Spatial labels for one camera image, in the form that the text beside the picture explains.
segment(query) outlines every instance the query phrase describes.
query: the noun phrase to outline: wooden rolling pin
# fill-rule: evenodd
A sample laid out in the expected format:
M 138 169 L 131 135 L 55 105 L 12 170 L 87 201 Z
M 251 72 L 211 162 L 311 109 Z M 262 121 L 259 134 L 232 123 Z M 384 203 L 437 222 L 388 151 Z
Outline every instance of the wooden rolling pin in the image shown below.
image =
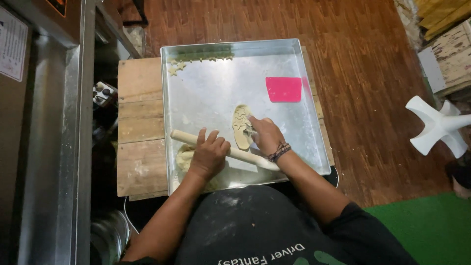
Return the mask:
M 170 137 L 174 140 L 184 142 L 186 144 L 193 145 L 193 146 L 196 145 L 196 140 L 198 140 L 198 136 L 189 134 L 186 132 L 182 132 L 179 130 L 172 130 Z M 231 150 L 229 151 L 229 154 L 227 156 L 259 166 L 259 167 L 263 167 L 269 170 L 280 171 L 280 168 L 275 163 L 270 162 L 261 156 L 254 155 L 254 154 L 239 150 L 237 148 L 231 147 Z

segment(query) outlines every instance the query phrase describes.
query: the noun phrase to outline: wooden floor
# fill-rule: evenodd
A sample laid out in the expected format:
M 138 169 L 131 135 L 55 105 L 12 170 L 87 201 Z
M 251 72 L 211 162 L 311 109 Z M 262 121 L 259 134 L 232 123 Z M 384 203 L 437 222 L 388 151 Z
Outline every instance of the wooden floor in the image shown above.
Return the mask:
M 139 19 L 120 2 L 123 19 Z M 443 143 L 426 157 L 423 124 L 404 107 L 428 100 L 392 0 L 145 0 L 147 57 L 166 45 L 298 38 L 309 52 L 339 188 L 362 207 L 450 191 Z

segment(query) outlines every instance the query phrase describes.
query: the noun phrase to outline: white plastic stand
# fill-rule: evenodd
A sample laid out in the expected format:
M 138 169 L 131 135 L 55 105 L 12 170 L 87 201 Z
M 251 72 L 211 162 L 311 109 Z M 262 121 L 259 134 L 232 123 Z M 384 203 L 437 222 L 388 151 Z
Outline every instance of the white plastic stand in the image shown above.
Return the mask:
M 455 158 L 461 157 L 466 152 L 468 145 L 458 129 L 471 124 L 471 115 L 460 116 L 461 112 L 448 100 L 445 100 L 442 109 L 437 111 L 419 96 L 411 98 L 406 108 L 414 112 L 425 124 L 423 131 L 410 140 L 424 156 L 439 140 L 447 144 Z

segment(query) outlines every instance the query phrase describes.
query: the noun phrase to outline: green print on shirt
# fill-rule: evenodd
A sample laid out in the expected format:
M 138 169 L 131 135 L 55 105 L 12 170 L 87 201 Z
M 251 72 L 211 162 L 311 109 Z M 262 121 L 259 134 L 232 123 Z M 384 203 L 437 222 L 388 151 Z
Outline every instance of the green print on shirt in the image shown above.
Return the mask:
M 336 258 L 323 251 L 318 250 L 314 252 L 314 257 L 318 262 L 328 265 L 345 265 L 345 263 L 338 261 Z M 293 265 L 309 265 L 309 261 L 303 257 L 299 257 L 294 261 Z

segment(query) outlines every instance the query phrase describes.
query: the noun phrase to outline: hand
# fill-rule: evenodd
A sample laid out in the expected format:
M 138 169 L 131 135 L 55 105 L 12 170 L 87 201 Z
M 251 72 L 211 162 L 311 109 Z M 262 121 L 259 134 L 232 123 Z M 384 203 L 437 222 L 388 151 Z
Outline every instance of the hand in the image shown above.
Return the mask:
M 254 116 L 250 116 L 249 121 L 257 131 L 252 139 L 265 156 L 276 153 L 278 145 L 286 142 L 280 128 L 270 118 L 258 120 Z
M 205 140 L 206 128 L 200 130 L 196 142 L 195 154 L 190 163 L 188 172 L 210 181 L 226 165 L 226 154 L 231 149 L 230 142 L 218 136 L 219 131 L 212 131 Z

